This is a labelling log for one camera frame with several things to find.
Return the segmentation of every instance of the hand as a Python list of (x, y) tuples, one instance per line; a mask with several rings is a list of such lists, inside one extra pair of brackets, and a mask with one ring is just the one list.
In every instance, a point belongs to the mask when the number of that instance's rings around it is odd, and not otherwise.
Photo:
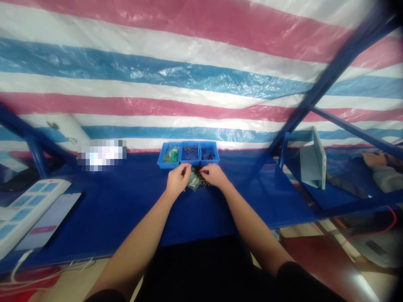
[(186, 188), (191, 173), (191, 164), (180, 164), (168, 174), (167, 189), (165, 192), (175, 199)]
[(382, 152), (365, 152), (362, 154), (362, 156), (364, 158), (364, 162), (370, 168), (387, 165), (385, 154)]
[(217, 164), (208, 164), (207, 166), (201, 168), (200, 174), (209, 183), (219, 188), (222, 188), (226, 184), (230, 183), (220, 166)]

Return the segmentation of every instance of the small parts box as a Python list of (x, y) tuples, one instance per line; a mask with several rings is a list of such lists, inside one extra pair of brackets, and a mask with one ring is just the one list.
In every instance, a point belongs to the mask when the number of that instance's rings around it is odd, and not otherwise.
[[(169, 147), (179, 148), (178, 161), (164, 162), (164, 156)], [(174, 169), (181, 163), (189, 163), (194, 167), (204, 167), (210, 163), (218, 164), (219, 161), (220, 156), (215, 141), (184, 141), (182, 143), (164, 143), (157, 164), (161, 169)]]
[(202, 167), (208, 164), (218, 164), (220, 156), (218, 155), (217, 143), (214, 141), (201, 141), (200, 142), (200, 165)]
[(200, 144), (198, 141), (184, 141), (179, 151), (179, 162), (189, 163), (192, 166), (200, 165)]
[[(175, 162), (164, 162), (164, 155), (167, 153), (170, 147), (177, 147), (178, 148), (178, 157), (176, 158)], [(161, 148), (161, 153), (160, 156), (158, 157), (157, 164), (160, 167), (160, 169), (174, 169), (177, 166), (179, 166), (179, 156), (181, 153), (181, 143), (180, 142), (174, 142), (174, 143), (163, 143), (162, 148)], [(175, 153), (170, 156), (170, 158), (175, 160)]]

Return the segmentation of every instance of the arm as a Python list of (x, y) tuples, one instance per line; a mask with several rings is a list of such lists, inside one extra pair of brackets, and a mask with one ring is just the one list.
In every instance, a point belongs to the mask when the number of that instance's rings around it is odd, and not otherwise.
[(403, 174), (396, 172), (392, 167), (374, 166), (372, 171), (372, 178), (384, 193), (403, 189)]
[(294, 261), (218, 165), (209, 164), (203, 167), (200, 173), (224, 194), (239, 234), (262, 269), (276, 276), (282, 264)]
[(365, 164), (374, 171), (372, 178), (384, 193), (403, 189), (403, 174), (387, 166), (385, 153), (365, 152), (362, 154), (362, 157)]
[(190, 173), (189, 164), (181, 164), (169, 172), (165, 192), (109, 260), (86, 299), (101, 290), (116, 289), (130, 300), (157, 250), (168, 214), (186, 188)]

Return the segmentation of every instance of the red white blue striped tarp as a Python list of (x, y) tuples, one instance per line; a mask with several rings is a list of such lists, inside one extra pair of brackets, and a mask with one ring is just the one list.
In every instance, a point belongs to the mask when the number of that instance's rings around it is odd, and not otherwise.
[[(71, 150), (49, 116), (137, 152), (165, 141), (266, 148), (374, 5), (352, 0), (0, 2), (0, 99)], [(318, 106), (391, 143), (403, 137), (403, 56), (392, 33), (363, 52)], [(310, 113), (327, 147), (367, 143)], [(27, 151), (0, 128), (0, 151)]]

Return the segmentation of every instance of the wire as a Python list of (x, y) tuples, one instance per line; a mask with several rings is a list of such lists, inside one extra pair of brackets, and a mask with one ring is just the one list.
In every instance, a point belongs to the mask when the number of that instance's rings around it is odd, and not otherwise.
[(314, 224), (313, 222), (310, 222), (309, 224), (312, 225), (315, 228), (315, 230), (317, 230), (319, 232), (319, 234), (323, 235), (322, 231), (319, 229), (319, 227), (316, 224)]
[(351, 239), (353, 239), (353, 238), (357, 238), (357, 237), (361, 237), (361, 236), (371, 236), (371, 235), (384, 234), (384, 233), (390, 231), (390, 230), (396, 225), (396, 223), (397, 223), (397, 221), (398, 221), (398, 218), (397, 218), (397, 216), (396, 216), (395, 211), (393, 211), (392, 208), (390, 208), (390, 207), (387, 207), (387, 208), (390, 210), (390, 212), (391, 212), (392, 215), (393, 215), (393, 221), (392, 221), (392, 223), (390, 224), (390, 226), (388, 226), (388, 227), (387, 227), (386, 229), (384, 229), (383, 231), (379, 231), (379, 232), (375, 232), (375, 233), (369, 233), (369, 234), (360, 234), (360, 235), (352, 236), (352, 237), (348, 238), (348, 239), (342, 244), (342, 246), (345, 245), (347, 242), (349, 242), (349, 241), (350, 241)]
[(13, 269), (13, 272), (11, 273), (11, 277), (10, 277), (11, 282), (17, 283), (17, 280), (16, 280), (16, 273), (17, 273), (17, 270), (18, 270), (18, 268), (21, 266), (21, 264), (25, 261), (25, 259), (27, 259), (28, 256), (29, 256), (33, 251), (34, 251), (34, 250), (32, 249), (32, 250), (29, 250), (29, 251), (25, 252), (25, 253), (21, 256), (20, 260), (18, 260), (18, 262), (17, 262), (15, 268)]
[[(37, 279), (37, 280), (30, 280), (30, 281), (23, 281), (23, 282), (16, 282), (16, 283), (13, 283), (13, 282), (9, 282), (9, 283), (0, 283), (0, 290), (3, 290), (3, 291), (12, 291), (12, 290), (15, 290), (15, 289), (21, 289), (21, 288), (24, 288), (24, 287), (33, 285), (33, 284), (35, 284), (35, 283), (37, 283), (37, 282), (40, 282), (40, 281), (52, 279), (52, 278), (54, 278), (54, 277), (56, 277), (56, 276), (58, 276), (58, 275), (61, 275), (62, 273), (66, 272), (66, 271), (74, 271), (74, 270), (77, 270), (77, 268), (80, 267), (80, 266), (84, 266), (84, 267), (81, 269), (81, 270), (84, 270), (84, 269), (86, 269), (86, 268), (88, 268), (88, 267), (93, 266), (96, 261), (94, 261), (94, 263), (92, 263), (90, 266), (87, 266), (90, 262), (92, 262), (92, 258), (91, 258), (89, 261), (87, 261), (86, 263), (83, 263), (83, 264), (80, 264), (80, 265), (77, 265), (77, 266), (74, 266), (74, 267), (71, 267), (71, 265), (73, 264), (73, 262), (71, 262), (70, 265), (69, 265), (67, 268), (65, 268), (65, 269), (63, 269), (63, 270), (61, 270), (61, 271), (59, 271), (59, 272), (57, 272), (57, 273), (54, 273), (54, 274), (52, 274), (52, 275), (49, 275), (49, 276), (47, 276), (47, 277), (44, 277), (44, 278), (41, 278), (41, 279)], [(24, 284), (24, 285), (21, 285), (21, 286), (11, 286), (11, 287), (1, 287), (2, 285), (15, 285), (15, 284)]]

